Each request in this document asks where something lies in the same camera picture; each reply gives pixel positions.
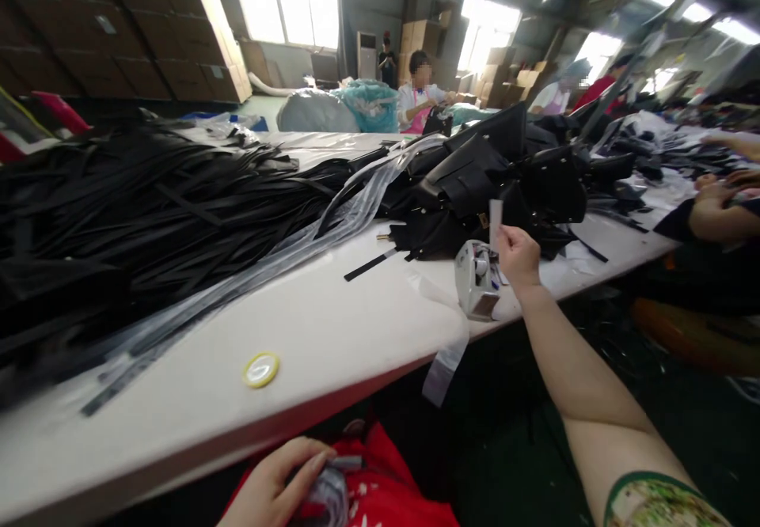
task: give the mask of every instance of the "orange stool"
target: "orange stool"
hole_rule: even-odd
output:
[[[731,377],[760,377],[760,328],[742,317],[706,315],[641,298],[631,314],[649,339],[690,365]]]

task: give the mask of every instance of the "red clothing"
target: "red clothing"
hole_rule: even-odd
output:
[[[578,108],[582,108],[586,104],[590,104],[592,101],[596,100],[599,96],[602,95],[602,92],[604,92],[607,88],[612,86],[615,83],[615,78],[610,76],[609,74],[607,76],[602,76],[599,80],[594,82],[589,89],[586,91],[584,95],[580,97],[580,100],[578,100],[578,103],[576,106],[572,109],[575,111]],[[610,104],[608,107],[606,113],[611,113],[615,108],[617,108],[620,105],[619,99],[615,98],[615,101]]]
[[[380,423],[372,427],[364,443],[342,440],[333,448],[340,456],[361,456],[364,460],[361,470],[346,473],[348,527],[459,527],[450,505],[422,496],[404,458]],[[228,508],[251,471],[243,476]],[[321,510],[304,503],[300,512],[302,517],[313,517]]]

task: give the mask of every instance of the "white table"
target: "white table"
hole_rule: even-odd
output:
[[[271,134],[304,165],[354,157],[400,135]],[[321,146],[332,142],[328,149]],[[652,190],[660,207],[640,216],[649,228],[673,207],[673,193]],[[675,247],[589,215],[576,234],[609,263],[592,272],[564,258],[541,265],[541,278],[566,298],[653,260]],[[349,271],[392,243],[376,222],[224,309],[174,346],[95,416],[79,408],[93,395],[82,375],[0,415],[0,523],[81,524],[219,469],[280,442],[361,400],[429,361],[457,339],[475,339],[520,318],[503,289],[492,323],[461,314],[415,289],[422,276],[456,303],[452,263],[411,262],[397,254],[346,282]],[[242,370],[254,355],[281,358],[274,381],[250,389]]]

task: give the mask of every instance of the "white shirt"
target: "white shirt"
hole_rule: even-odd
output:
[[[533,100],[533,104],[530,108],[538,106],[539,108],[545,108],[549,104],[554,102],[560,102],[560,111],[558,113],[547,113],[547,116],[561,116],[568,108],[568,102],[570,101],[570,91],[562,92],[560,90],[560,83],[554,82],[547,85],[541,92],[538,93],[536,99]]]
[[[414,93],[417,92],[417,101],[414,101]],[[411,84],[404,84],[398,89],[398,128],[403,131],[412,125],[408,119],[406,119],[406,112],[412,108],[416,108],[420,104],[424,104],[428,100],[435,100],[439,104],[444,100],[446,94],[443,90],[435,84],[426,86],[425,91],[412,89]]]

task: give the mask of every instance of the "white label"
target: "white label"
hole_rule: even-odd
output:
[[[111,21],[105,15],[95,15],[95,20],[103,27],[106,34],[116,34],[116,29],[113,28]]]

